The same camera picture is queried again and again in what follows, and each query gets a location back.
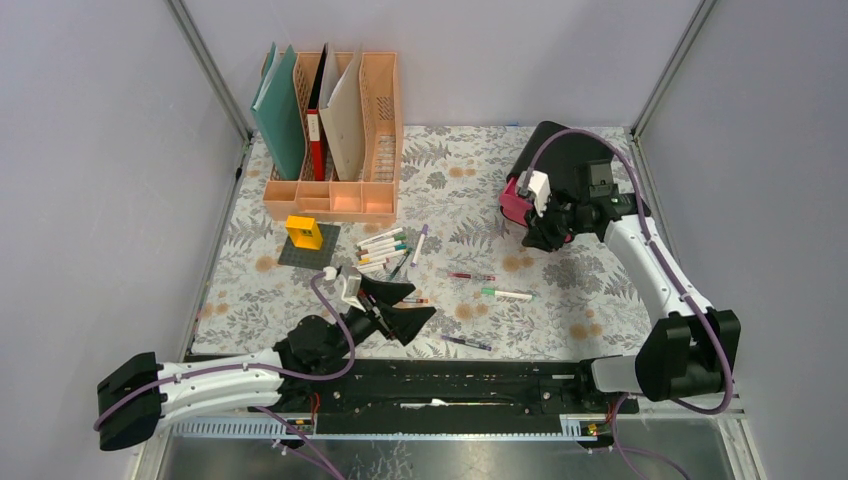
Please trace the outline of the black pink drawer box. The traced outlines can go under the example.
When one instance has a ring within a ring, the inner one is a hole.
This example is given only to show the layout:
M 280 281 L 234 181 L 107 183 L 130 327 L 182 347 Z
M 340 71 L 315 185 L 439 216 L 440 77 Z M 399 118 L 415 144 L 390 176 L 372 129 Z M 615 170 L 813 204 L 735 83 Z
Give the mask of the black pink drawer box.
M 527 226 L 524 215 L 533 205 L 516 193 L 519 179 L 530 166 L 538 148 L 550 136 L 566 130 L 569 130 L 569 127 L 552 121 L 543 121 L 536 126 L 516 163 L 506 175 L 506 186 L 499 196 L 500 211 L 507 220 L 522 227 Z M 579 185 L 578 166 L 594 161 L 610 162 L 612 158 L 612 151 L 599 140 L 584 134 L 569 134 L 554 140 L 545 149 L 535 164 L 534 171 L 541 171 L 548 176 L 552 193 L 563 194 L 565 199 L 574 201 L 585 191 L 585 188 Z

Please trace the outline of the red binder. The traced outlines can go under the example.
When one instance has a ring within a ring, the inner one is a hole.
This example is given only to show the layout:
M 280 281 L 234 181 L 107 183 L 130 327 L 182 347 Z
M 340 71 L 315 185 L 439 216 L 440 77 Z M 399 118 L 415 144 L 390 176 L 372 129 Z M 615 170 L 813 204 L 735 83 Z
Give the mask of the red binder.
M 307 103 L 307 133 L 310 151 L 312 153 L 313 176 L 316 181 L 324 181 L 326 179 L 326 147 L 320 120 L 319 101 L 327 56 L 328 44 L 325 43 L 321 51 Z

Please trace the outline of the beige kraft notebook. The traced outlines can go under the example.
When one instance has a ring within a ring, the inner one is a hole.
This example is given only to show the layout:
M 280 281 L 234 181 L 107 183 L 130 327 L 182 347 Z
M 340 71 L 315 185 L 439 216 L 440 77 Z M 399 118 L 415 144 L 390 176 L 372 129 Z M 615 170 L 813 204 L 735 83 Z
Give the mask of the beige kraft notebook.
M 334 170 L 341 181 L 357 181 L 365 156 L 365 129 L 360 91 L 362 51 L 356 50 L 341 68 L 331 43 L 326 43 L 318 110 Z

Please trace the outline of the teal folder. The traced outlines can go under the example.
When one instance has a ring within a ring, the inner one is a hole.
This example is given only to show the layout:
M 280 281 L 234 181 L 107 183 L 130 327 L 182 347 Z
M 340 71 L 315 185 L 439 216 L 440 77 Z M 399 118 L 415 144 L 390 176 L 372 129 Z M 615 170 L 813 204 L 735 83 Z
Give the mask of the teal folder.
M 250 111 L 283 181 L 300 178 L 305 137 L 294 83 L 297 54 L 272 43 Z

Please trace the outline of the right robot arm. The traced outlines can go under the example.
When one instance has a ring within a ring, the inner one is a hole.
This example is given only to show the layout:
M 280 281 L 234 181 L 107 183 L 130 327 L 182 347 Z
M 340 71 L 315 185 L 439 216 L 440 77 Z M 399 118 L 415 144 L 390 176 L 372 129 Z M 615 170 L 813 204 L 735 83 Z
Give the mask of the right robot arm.
M 594 235 L 623 266 L 648 312 L 651 329 L 637 353 L 580 362 L 573 386 L 579 407 L 597 412 L 619 394 L 691 408 L 692 397 L 720 394 L 720 403 L 703 411 L 727 409 L 740 321 L 692 286 L 639 193 L 623 192 L 614 181 L 610 160 L 550 172 L 515 165 L 499 202 L 507 219 L 526 228 L 527 247 L 552 252 Z

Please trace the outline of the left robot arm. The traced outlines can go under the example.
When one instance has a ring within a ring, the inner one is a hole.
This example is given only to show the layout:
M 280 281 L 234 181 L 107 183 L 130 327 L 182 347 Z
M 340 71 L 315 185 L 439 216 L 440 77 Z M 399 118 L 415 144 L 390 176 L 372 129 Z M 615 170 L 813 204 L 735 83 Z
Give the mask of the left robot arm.
M 415 339 L 437 310 L 402 307 L 414 289 L 363 277 L 346 312 L 320 295 L 331 320 L 305 316 L 273 346 L 247 354 L 183 363 L 160 362 L 153 352 L 132 356 L 96 387 L 93 429 L 100 450 L 139 445 L 166 426 L 207 413 L 276 404 L 301 409 L 310 397 L 307 384 L 345 376 L 357 346 L 373 334 L 403 346 Z

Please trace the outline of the white marker pink cap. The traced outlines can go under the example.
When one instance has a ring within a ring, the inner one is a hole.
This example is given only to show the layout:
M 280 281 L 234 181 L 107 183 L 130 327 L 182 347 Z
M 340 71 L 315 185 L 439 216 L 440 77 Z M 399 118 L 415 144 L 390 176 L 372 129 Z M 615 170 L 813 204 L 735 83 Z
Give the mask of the white marker pink cap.
M 373 264 L 367 264 L 367 265 L 360 265 L 357 268 L 357 270 L 360 273 L 367 274 L 367 273 L 372 273 L 372 272 L 385 271 L 387 268 L 388 268 L 387 263 L 373 263 Z

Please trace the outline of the dark red pen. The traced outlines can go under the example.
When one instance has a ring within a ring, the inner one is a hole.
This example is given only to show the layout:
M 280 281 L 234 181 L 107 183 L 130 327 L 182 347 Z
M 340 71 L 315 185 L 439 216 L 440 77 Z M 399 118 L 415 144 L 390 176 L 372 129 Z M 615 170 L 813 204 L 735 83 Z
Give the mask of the dark red pen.
M 475 280 L 475 281 L 485 281 L 485 282 L 492 282 L 492 281 L 496 280 L 496 276 L 490 275 L 490 274 L 467 273 L 467 272 L 448 272 L 447 275 L 450 278 L 465 279 L 465 280 Z

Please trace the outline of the floral table mat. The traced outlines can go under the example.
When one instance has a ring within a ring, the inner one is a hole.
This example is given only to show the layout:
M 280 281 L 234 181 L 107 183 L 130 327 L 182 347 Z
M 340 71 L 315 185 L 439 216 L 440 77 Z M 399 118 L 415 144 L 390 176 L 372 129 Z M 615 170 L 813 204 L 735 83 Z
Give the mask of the floral table mat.
M 406 128 L 396 225 L 413 243 L 424 224 L 429 232 L 419 266 L 407 260 L 395 280 L 412 282 L 414 298 L 428 298 L 437 312 L 410 345 L 377 334 L 357 348 L 358 357 L 579 360 L 638 350 L 650 330 L 648 314 L 596 237 L 582 236 L 554 253 L 528 249 L 521 245 L 523 230 L 500 214 L 498 192 L 530 135 L 528 127 Z M 195 355 L 260 350 L 302 317 L 325 314 L 310 287 L 313 271 L 277 263 L 287 235 L 263 202 L 271 167 L 265 145 L 255 143 L 198 315 Z M 482 288 L 535 298 L 484 296 Z

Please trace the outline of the white marker black cap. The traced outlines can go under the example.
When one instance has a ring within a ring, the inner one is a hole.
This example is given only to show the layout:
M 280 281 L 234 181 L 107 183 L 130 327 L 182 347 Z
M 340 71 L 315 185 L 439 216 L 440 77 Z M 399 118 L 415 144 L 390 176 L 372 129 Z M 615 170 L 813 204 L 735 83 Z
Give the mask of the white marker black cap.
M 375 236 L 372 236 L 372 237 L 369 237 L 369 238 L 364 239 L 362 241 L 359 241 L 359 242 L 356 243 L 356 245 L 358 247 L 364 247 L 365 245 L 368 245 L 368 244 L 372 244 L 372 243 L 375 243 L 375 242 L 378 242 L 378 241 L 383 241 L 383 240 L 386 240 L 386 239 L 389 239 L 389 238 L 394 238 L 396 235 L 399 235 L 402 232 L 403 232 L 403 229 L 401 227 L 393 228 L 393 229 L 388 230 L 386 232 L 382 232 L 382 233 L 377 234 Z

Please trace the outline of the white purple marker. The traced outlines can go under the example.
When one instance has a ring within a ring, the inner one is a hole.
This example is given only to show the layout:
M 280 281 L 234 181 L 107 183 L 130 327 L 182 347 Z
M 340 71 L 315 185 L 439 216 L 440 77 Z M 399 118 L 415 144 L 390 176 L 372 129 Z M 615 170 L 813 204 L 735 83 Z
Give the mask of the white purple marker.
M 416 243 L 416 246 L 414 248 L 414 252 L 413 252 L 413 255 L 412 255 L 412 260 L 411 260 L 411 263 L 410 263 L 410 266 L 412 268 L 415 268 L 419 263 L 419 259 L 420 259 L 420 256 L 421 256 L 421 250 L 423 248 L 423 244 L 426 240 L 428 232 L 429 232 L 429 225 L 424 224 L 422 226 L 421 231 L 420 231 L 418 241 Z

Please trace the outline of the orange plastic file organizer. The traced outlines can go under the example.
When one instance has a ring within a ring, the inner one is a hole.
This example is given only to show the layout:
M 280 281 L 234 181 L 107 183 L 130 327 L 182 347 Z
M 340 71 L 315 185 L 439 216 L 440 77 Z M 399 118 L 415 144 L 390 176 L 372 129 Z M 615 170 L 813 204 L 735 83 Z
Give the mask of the orange plastic file organizer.
M 284 221 L 290 215 L 310 216 L 320 222 L 378 223 L 395 220 L 403 151 L 396 53 L 362 51 L 359 78 L 365 156 L 360 178 L 352 182 L 338 178 L 322 122 L 326 179 L 314 179 L 306 115 L 321 51 L 295 53 L 294 83 L 306 142 L 305 157 L 300 178 L 296 181 L 283 181 L 273 163 L 263 196 L 270 216 L 276 221 Z M 354 52 L 336 53 L 340 67 L 345 68 Z

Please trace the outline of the grey baseplate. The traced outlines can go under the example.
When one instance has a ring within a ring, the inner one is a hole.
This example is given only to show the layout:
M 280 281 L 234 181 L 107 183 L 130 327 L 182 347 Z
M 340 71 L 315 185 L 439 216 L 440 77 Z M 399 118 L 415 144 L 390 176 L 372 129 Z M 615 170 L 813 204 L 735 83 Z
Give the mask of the grey baseplate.
M 341 227 L 325 223 L 318 224 L 324 240 L 323 247 L 319 251 L 295 248 L 288 236 L 277 263 L 281 266 L 311 270 L 322 270 L 329 266 L 336 249 Z

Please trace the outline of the yellow block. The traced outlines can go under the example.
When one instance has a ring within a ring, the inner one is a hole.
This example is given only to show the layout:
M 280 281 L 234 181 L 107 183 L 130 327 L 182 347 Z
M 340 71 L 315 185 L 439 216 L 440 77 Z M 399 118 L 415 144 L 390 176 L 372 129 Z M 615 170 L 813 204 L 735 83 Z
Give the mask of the yellow block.
M 284 227 L 295 248 L 319 251 L 323 247 L 323 235 L 315 218 L 290 215 Z

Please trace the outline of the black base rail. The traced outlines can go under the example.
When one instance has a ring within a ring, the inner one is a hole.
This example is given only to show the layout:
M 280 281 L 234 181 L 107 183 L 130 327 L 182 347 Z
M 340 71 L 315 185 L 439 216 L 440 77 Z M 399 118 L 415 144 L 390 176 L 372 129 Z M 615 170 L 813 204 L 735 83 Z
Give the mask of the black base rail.
M 517 437 L 603 422 L 618 399 L 586 362 L 358 358 L 339 379 L 285 380 L 268 408 L 315 416 L 319 434 Z

